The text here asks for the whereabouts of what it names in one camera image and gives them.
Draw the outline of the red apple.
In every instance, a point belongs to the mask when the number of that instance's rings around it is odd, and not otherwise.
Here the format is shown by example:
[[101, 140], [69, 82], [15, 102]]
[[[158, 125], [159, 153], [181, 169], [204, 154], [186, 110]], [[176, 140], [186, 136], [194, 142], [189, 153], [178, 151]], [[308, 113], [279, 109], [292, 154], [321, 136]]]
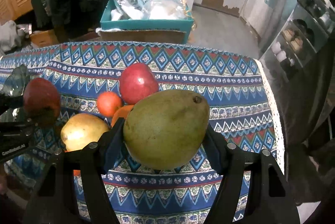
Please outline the red apple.
[[49, 114], [58, 118], [61, 98], [55, 85], [47, 79], [35, 78], [29, 81], [23, 93], [23, 108], [29, 117]]
[[148, 65], [135, 63], [127, 67], [121, 74], [120, 94], [123, 101], [129, 105], [158, 92], [159, 86]]

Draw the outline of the small orange tangerine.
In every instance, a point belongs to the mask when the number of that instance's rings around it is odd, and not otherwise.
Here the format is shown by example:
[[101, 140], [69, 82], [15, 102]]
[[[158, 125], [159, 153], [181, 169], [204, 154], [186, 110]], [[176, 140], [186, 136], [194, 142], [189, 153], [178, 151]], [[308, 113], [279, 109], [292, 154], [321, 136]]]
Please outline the small orange tangerine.
[[121, 98], [114, 92], [103, 92], [97, 98], [98, 111], [106, 117], [112, 117], [122, 105]]

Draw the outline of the large orange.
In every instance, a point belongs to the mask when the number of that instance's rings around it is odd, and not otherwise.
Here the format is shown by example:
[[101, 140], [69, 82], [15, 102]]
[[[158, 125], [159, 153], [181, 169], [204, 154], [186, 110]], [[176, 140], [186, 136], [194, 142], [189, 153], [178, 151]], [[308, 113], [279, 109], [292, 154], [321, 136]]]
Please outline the large orange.
[[111, 127], [115, 125], [119, 118], [127, 118], [129, 112], [132, 110], [134, 105], [125, 105], [119, 108], [113, 115], [111, 120]]

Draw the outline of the small orange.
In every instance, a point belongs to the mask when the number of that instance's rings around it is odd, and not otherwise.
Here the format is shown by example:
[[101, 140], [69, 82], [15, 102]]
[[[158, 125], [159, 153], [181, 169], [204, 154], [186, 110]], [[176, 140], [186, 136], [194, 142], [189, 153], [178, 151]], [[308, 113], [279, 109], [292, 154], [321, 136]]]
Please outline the small orange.
[[74, 174], [74, 176], [80, 176], [81, 172], [80, 172], [80, 170], [74, 170], [73, 174]]

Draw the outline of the green glass plate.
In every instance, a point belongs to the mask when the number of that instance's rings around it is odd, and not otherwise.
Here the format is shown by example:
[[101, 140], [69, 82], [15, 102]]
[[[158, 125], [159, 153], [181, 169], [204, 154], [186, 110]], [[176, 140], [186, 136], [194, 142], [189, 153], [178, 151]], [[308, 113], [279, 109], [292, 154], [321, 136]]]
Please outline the green glass plate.
[[[29, 81], [30, 76], [27, 67], [25, 65], [20, 65], [6, 78], [1, 88], [1, 94], [13, 97], [21, 96]], [[24, 119], [24, 116], [23, 106], [20, 108], [8, 109], [1, 114], [1, 122], [21, 121]]]

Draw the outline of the grey clothes pile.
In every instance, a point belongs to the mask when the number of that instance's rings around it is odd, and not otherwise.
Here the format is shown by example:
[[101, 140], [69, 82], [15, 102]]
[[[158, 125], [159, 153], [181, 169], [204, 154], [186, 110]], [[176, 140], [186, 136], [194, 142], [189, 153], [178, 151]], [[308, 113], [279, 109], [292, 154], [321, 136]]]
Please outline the grey clothes pile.
[[16, 24], [15, 21], [9, 20], [1, 25], [1, 57], [14, 52], [32, 50], [33, 46], [30, 42], [31, 34], [31, 24]]

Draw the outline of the wooden drawer box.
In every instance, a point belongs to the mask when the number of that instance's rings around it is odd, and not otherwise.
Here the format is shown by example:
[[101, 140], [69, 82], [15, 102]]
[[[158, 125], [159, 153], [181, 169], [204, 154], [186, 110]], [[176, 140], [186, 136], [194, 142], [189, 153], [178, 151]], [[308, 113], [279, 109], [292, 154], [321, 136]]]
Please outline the wooden drawer box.
[[39, 48], [59, 44], [54, 30], [33, 32], [30, 35], [30, 41]]

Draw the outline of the blue patterned tablecloth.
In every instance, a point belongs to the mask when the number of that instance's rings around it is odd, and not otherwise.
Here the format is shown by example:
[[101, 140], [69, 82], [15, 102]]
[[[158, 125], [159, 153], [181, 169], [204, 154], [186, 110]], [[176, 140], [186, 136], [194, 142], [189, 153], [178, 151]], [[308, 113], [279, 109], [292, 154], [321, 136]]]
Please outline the blue patterned tablecloth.
[[[16, 67], [25, 65], [31, 78], [51, 81], [61, 96], [57, 124], [37, 129], [36, 146], [6, 162], [5, 172], [31, 190], [50, 155], [62, 147], [63, 124], [80, 112], [98, 115], [98, 95], [118, 93], [122, 72], [137, 62], [149, 66], [161, 90], [202, 94], [215, 131], [245, 151], [268, 149], [283, 167], [279, 112], [259, 61], [177, 44], [69, 42], [1, 58], [1, 88]], [[185, 166], [160, 172], [141, 166], [123, 149], [102, 179], [121, 223], [203, 223], [222, 180], [203, 149]]]

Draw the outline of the brown cardboard box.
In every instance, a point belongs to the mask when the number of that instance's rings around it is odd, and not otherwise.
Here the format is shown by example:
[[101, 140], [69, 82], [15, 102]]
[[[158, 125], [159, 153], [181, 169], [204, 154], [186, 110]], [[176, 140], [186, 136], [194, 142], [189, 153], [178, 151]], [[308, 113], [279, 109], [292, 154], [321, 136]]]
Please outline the brown cardboard box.
[[167, 30], [98, 31], [104, 41], [137, 41], [183, 44], [185, 32]]

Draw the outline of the shoe rack with shoes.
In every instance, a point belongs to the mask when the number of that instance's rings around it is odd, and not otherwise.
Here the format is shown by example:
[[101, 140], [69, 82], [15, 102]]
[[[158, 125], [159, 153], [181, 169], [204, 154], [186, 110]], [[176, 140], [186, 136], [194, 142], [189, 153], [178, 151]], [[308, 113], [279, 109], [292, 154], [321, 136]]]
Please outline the shoe rack with shoes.
[[296, 0], [283, 27], [260, 58], [273, 85], [289, 82], [312, 60], [334, 31], [330, 0]]

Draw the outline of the clear plastic bag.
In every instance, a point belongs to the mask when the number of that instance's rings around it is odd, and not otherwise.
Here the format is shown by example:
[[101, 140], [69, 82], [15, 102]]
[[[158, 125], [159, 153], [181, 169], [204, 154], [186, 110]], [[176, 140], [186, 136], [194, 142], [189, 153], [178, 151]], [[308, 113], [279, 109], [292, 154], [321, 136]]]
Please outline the clear plastic bag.
[[189, 17], [186, 0], [149, 0], [142, 13], [145, 20], [184, 20]]

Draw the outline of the teal storage bin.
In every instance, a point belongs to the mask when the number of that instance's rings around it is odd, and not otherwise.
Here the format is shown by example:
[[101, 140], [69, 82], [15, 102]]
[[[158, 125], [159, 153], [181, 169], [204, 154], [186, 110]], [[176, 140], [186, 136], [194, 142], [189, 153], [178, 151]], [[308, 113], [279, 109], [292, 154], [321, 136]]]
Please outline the teal storage bin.
[[100, 20], [100, 31], [180, 31], [186, 33], [183, 42], [183, 44], [186, 44], [190, 32], [194, 30], [196, 26], [191, 10], [188, 9], [188, 11], [189, 17], [184, 20], [145, 20], [142, 18], [134, 20], [121, 16], [117, 21], [114, 21], [112, 15], [117, 12], [117, 9], [114, 0], [109, 0]]

